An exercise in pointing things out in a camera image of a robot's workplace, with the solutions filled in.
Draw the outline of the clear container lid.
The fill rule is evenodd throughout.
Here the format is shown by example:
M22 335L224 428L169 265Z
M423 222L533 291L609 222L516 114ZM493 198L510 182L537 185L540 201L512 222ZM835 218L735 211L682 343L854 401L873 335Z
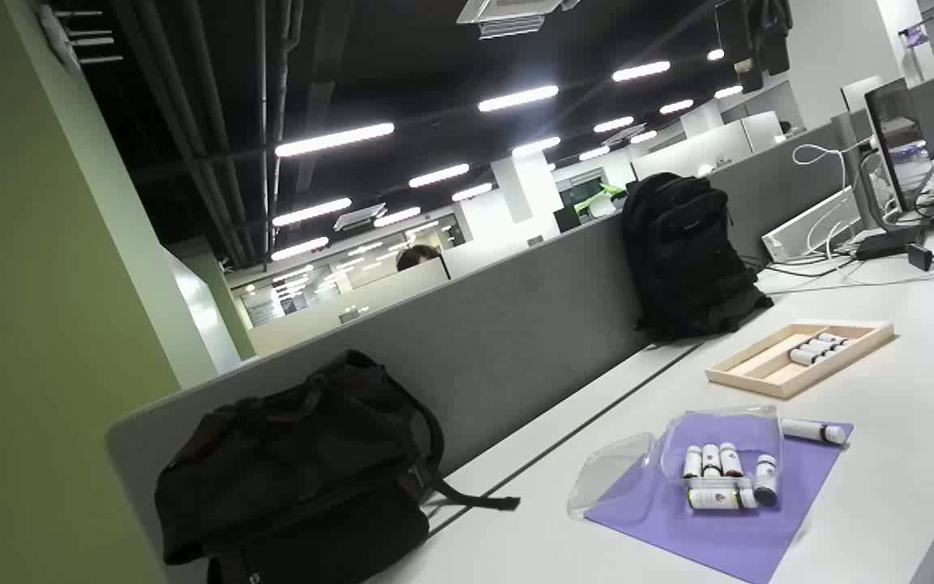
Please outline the clear container lid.
M594 451L566 495L566 514L590 523L641 523L651 501L651 457L654 437L640 430Z

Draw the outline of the clear plastic container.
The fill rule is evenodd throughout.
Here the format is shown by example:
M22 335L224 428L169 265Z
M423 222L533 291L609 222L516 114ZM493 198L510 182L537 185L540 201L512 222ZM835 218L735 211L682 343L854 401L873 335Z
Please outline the clear plastic container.
M781 502L781 428L768 412L685 412L654 463L694 515L750 515Z

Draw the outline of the black backpack near left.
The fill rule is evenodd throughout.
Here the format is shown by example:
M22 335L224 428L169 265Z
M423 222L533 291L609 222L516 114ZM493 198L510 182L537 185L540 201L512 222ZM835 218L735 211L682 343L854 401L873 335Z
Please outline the black backpack near left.
M206 412L154 478L165 565L206 584L362 584L429 539L420 502L512 514L441 478L441 421L346 349L297 387Z

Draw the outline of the white keyboard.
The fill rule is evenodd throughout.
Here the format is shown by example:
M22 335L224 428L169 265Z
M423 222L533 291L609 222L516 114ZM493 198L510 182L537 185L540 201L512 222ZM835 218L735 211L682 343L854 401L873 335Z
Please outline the white keyboard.
M856 195L848 189L809 203L762 236L773 262L807 258L827 250L841 235L858 225Z

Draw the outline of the grey desk partition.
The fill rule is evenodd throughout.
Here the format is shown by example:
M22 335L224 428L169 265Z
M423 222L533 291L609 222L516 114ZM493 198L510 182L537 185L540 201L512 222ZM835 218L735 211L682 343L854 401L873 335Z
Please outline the grey desk partition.
M619 225L602 218L154 398L112 421L108 454L136 523L154 531L154 478L200 415L288 388L337 355L362 349L438 415L441 467L456 472L645 342Z

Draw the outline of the black backpack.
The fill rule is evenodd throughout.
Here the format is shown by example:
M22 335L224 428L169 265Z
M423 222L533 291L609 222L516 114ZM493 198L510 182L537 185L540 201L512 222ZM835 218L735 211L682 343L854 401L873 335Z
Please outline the black backpack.
M705 177L654 173L627 189L619 236L654 343L725 335L773 305L725 225L725 195Z
M206 412L154 478L165 565L206 584L362 584L429 539L420 502L512 514L441 478L441 421L346 349L297 387Z

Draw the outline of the black backpack far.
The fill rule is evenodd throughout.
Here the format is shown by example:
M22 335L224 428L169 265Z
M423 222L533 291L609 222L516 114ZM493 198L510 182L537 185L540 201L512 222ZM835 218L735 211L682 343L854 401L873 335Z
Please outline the black backpack far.
M725 195L705 177L654 173L627 189L619 236L654 343L725 335L773 305L725 225Z

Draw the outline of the white bottle on mat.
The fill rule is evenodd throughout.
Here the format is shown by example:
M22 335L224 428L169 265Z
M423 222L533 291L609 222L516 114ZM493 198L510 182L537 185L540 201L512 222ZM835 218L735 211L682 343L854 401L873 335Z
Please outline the white bottle on mat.
M832 421L784 419L781 434L796 437L796 442L831 446L831 448L848 446L846 428Z

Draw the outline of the white bottle lying front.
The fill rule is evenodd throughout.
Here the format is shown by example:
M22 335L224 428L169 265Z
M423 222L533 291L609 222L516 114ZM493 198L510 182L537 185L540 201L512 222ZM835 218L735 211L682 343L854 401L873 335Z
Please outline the white bottle lying front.
M686 507L694 514L739 514L739 492L734 487L694 487L686 491Z

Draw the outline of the wooden tray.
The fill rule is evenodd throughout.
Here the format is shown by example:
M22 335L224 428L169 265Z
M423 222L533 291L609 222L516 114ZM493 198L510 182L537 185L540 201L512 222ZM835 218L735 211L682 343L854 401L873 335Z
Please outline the wooden tray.
M807 346L809 336L820 335L841 335L846 336L846 343L827 349L822 357L813 357L813 364L789 360L789 349ZM841 372L844 366L884 346L890 336L894 329L887 321L796 321L705 366L702 377L717 387L768 398L795 398L820 379Z

